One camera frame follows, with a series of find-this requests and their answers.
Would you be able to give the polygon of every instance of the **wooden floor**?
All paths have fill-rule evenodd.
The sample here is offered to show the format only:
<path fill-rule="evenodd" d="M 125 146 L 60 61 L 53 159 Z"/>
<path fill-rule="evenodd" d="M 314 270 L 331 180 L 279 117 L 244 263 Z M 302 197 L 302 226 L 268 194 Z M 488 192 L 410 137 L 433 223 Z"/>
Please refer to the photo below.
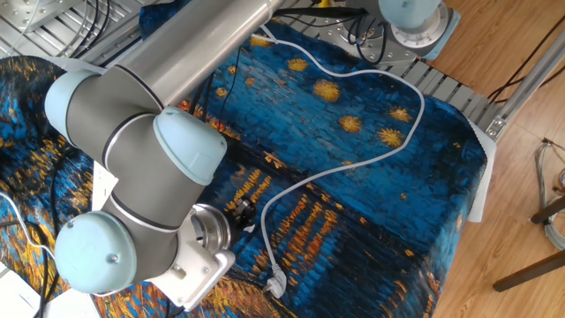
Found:
<path fill-rule="evenodd" d="M 448 0 L 447 4 L 463 19 L 431 65 L 483 95 L 502 85 L 565 14 L 563 0 Z M 503 293 L 492 289 L 497 279 L 557 252 L 542 226 L 528 220 L 539 208 L 533 157 L 544 137 L 565 145 L 565 74 L 541 88 L 499 140 L 484 220 L 465 225 L 433 317 L 565 317 L 565 268 Z M 547 152 L 548 187 L 565 168 L 559 155 L 565 158 L 565 153 Z M 549 189 L 549 195 L 555 193 Z"/>

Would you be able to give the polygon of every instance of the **white paper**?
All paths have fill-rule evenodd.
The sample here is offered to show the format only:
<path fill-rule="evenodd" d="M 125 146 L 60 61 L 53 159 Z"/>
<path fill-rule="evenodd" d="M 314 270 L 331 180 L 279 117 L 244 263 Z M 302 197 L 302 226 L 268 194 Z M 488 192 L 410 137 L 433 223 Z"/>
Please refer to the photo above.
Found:
<path fill-rule="evenodd" d="M 94 178 L 92 184 L 92 210 L 99 211 L 116 186 L 117 178 L 99 163 L 94 162 Z"/>
<path fill-rule="evenodd" d="M 47 303 L 45 318 L 100 318 L 91 296 L 70 289 Z"/>
<path fill-rule="evenodd" d="M 483 178 L 480 179 L 478 184 L 477 194 L 475 194 L 475 201 L 471 207 L 471 212 L 467 217 L 467 221 L 473 223 L 479 223 L 483 219 L 483 210 L 485 209 L 486 203 L 486 193 L 488 191 L 488 186 L 491 183 L 491 177 L 493 175 L 494 167 L 494 155 L 496 154 L 496 143 L 490 139 L 482 130 L 480 130 L 475 124 L 469 121 L 469 124 L 477 134 L 478 142 L 483 147 L 486 154 L 486 167 Z"/>
<path fill-rule="evenodd" d="M 18 274 L 0 263 L 0 317 L 33 317 L 40 297 Z"/>

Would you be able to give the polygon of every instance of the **cable connector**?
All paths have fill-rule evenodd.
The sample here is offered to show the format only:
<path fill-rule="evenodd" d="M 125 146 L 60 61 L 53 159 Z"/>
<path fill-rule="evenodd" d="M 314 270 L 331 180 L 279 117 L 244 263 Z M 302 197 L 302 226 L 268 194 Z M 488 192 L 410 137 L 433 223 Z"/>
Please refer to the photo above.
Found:
<path fill-rule="evenodd" d="M 281 298 L 286 290 L 286 275 L 278 264 L 273 264 L 273 277 L 267 280 L 265 292 L 271 292 L 277 299 Z"/>

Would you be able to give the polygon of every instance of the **white cable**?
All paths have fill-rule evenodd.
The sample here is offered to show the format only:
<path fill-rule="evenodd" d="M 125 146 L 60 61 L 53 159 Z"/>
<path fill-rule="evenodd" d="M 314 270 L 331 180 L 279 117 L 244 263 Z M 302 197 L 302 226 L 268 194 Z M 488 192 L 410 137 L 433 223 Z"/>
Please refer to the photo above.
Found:
<path fill-rule="evenodd" d="M 123 291 L 124 289 L 121 289 L 121 290 L 119 290 L 119 291 L 108 291 L 108 292 L 103 293 L 103 294 L 93 293 L 92 295 L 93 295 L 93 296 L 96 296 L 96 297 L 106 297 L 106 296 L 109 296 L 109 295 L 113 295 L 113 294 L 115 294 L 115 293 L 119 293 L 119 292 Z"/>
<path fill-rule="evenodd" d="M 404 148 L 406 148 L 406 146 L 410 142 L 410 139 L 412 138 L 412 135 L 414 134 L 414 131 L 418 127 L 420 119 L 422 118 L 422 115 L 424 114 L 424 108 L 426 106 L 426 102 L 424 100 L 424 96 L 422 95 L 422 93 L 415 86 L 413 86 L 411 83 L 409 83 L 405 79 L 402 79 L 399 76 L 396 76 L 396 75 L 388 73 L 388 72 L 375 70 L 375 69 L 361 70 L 361 71 L 355 71 L 355 72 L 350 72 L 350 73 L 345 73 L 345 74 L 331 72 L 328 69 L 326 69 L 325 67 L 323 67 L 316 60 L 316 58 L 312 54 L 310 54 L 306 49 L 302 48 L 301 46 L 299 46 L 295 43 L 276 39 L 272 35 L 272 33 L 268 31 L 266 26 L 262 26 L 261 28 L 265 31 L 266 34 L 269 34 L 269 36 L 272 36 L 272 38 L 267 38 L 267 37 L 256 35 L 256 34 L 253 34 L 252 37 L 255 37 L 257 39 L 261 39 L 261 40 L 264 40 L 264 41 L 273 42 L 273 43 L 276 43 L 276 44 L 288 45 L 288 46 L 291 46 L 295 49 L 299 49 L 304 54 L 306 54 L 316 64 L 316 66 L 318 66 L 318 68 L 320 68 L 324 73 L 326 73 L 328 75 L 331 75 L 331 76 L 334 76 L 334 77 L 337 77 L 337 78 L 348 78 L 348 77 L 351 77 L 351 76 L 356 76 L 356 75 L 360 75 L 360 74 L 368 74 L 368 73 L 382 74 L 382 75 L 386 75 L 386 76 L 388 76 L 392 79 L 398 80 L 398 81 L 402 82 L 404 85 L 410 87 L 412 90 L 414 90 L 414 92 L 416 92 L 416 94 L 420 98 L 420 111 L 418 113 L 418 116 L 416 117 L 416 120 L 414 121 L 414 125 L 410 129 L 410 132 L 408 132 L 408 135 L 406 136 L 406 140 L 404 141 L 402 146 L 400 146 L 399 148 L 396 148 L 392 151 L 389 151 L 384 155 L 379 155 L 379 156 L 377 156 L 373 159 L 365 160 L 365 161 L 360 162 L 360 163 L 353 163 L 353 164 L 350 164 L 350 165 L 337 167 L 337 168 L 334 168 L 334 169 L 331 169 L 331 170 L 326 170 L 326 171 L 320 172 L 318 174 L 315 174 L 315 175 L 313 175 L 309 178 L 306 178 L 306 179 L 298 182 L 297 184 L 289 187 L 288 189 L 282 191 L 281 193 L 278 193 L 275 197 L 273 197 L 273 199 L 271 199 L 269 202 L 267 202 L 267 204 L 265 205 L 265 207 L 263 208 L 263 210 L 261 212 L 261 231 L 263 233 L 263 239 L 265 240 L 265 246 L 266 246 L 267 253 L 268 253 L 269 259 L 271 261 L 271 265 L 272 265 L 273 273 L 274 273 L 274 277 L 270 278 L 267 281 L 267 288 L 275 295 L 275 297 L 280 298 L 284 294 L 284 290 L 286 289 L 286 276 L 281 271 L 281 268 L 279 267 L 279 265 L 276 263 L 275 255 L 273 254 L 271 244 L 269 243 L 267 229 L 265 227 L 265 217 L 267 215 L 267 211 L 268 211 L 269 207 L 273 203 L 275 203 L 275 201 L 281 199 L 284 195 L 286 195 L 286 194 L 290 193 L 291 191 L 299 188 L 300 186 L 303 186 L 303 185 L 305 185 L 309 182 L 314 181 L 317 178 L 321 178 L 321 177 L 327 176 L 328 174 L 336 173 L 338 171 L 355 169 L 357 167 L 361 167 L 361 166 L 364 166 L 364 165 L 367 165 L 367 164 L 370 164 L 370 163 L 376 163 L 376 162 L 378 162 L 382 159 L 388 158 L 388 157 L 402 151 Z"/>
<path fill-rule="evenodd" d="M 26 235 L 27 243 L 29 243 L 30 246 L 44 249 L 45 251 L 47 251 L 47 253 L 49 253 L 49 255 L 53 258 L 53 260 L 55 260 L 55 255 L 53 254 L 53 252 L 51 251 L 51 249 L 48 246 L 36 244 L 32 240 L 31 236 L 29 235 L 29 232 L 27 231 L 27 225 L 24 223 L 24 219 L 21 217 L 21 213 L 19 212 L 19 208 L 16 205 L 16 203 L 14 202 L 14 200 L 12 200 L 11 197 L 8 194 L 6 194 L 5 192 L 2 192 L 2 191 L 0 191 L 0 196 L 5 198 L 10 203 L 11 208 L 14 210 L 14 213 L 16 214 L 16 217 L 18 218 L 19 225 L 21 225 L 21 228 L 24 231 L 24 234 Z"/>
<path fill-rule="evenodd" d="M 6 51 L 6 54 L 4 54 L 4 57 L 2 57 L 2 58 L 8 57 L 10 55 L 10 53 L 14 50 L 14 48 L 16 48 L 16 45 L 18 45 L 19 40 L 21 40 L 21 38 L 24 36 L 24 34 L 27 33 L 27 29 L 29 29 L 29 26 L 31 26 L 32 22 L 34 22 L 35 13 L 37 13 L 37 9 L 39 9 L 40 1 L 41 0 L 37 0 L 37 4 L 35 5 L 35 9 L 34 9 L 34 14 L 32 14 L 32 17 L 29 20 L 29 23 L 27 23 L 26 28 L 24 29 L 24 31 L 22 31 L 19 34 L 18 39 L 12 44 L 11 48 Z"/>
<path fill-rule="evenodd" d="M 77 31 L 77 33 L 74 35 L 72 40 L 69 41 L 69 44 L 67 44 L 63 49 L 61 49 L 61 51 L 59 53 L 57 53 L 55 55 L 55 57 L 60 57 L 60 56 L 67 57 L 65 52 L 72 46 L 72 44 L 74 44 L 74 42 L 76 42 L 80 38 L 80 32 L 87 25 L 88 7 L 89 6 L 88 6 L 88 1 L 87 0 L 84 0 L 84 1 L 85 1 L 85 16 L 84 16 L 84 18 L 82 18 L 82 23 L 80 24 L 79 31 Z"/>

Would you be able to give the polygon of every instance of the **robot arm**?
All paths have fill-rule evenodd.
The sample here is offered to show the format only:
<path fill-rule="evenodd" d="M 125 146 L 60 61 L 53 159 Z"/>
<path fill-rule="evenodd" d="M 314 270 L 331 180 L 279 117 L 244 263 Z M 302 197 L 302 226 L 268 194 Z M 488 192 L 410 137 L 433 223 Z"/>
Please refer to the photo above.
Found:
<path fill-rule="evenodd" d="M 104 75 L 69 72 L 49 90 L 49 122 L 118 179 L 102 211 L 56 239 L 56 266 L 80 291 L 154 282 L 192 308 L 235 261 L 220 211 L 193 206 L 226 149 L 220 133 L 177 105 L 283 0 L 193 0 Z"/>

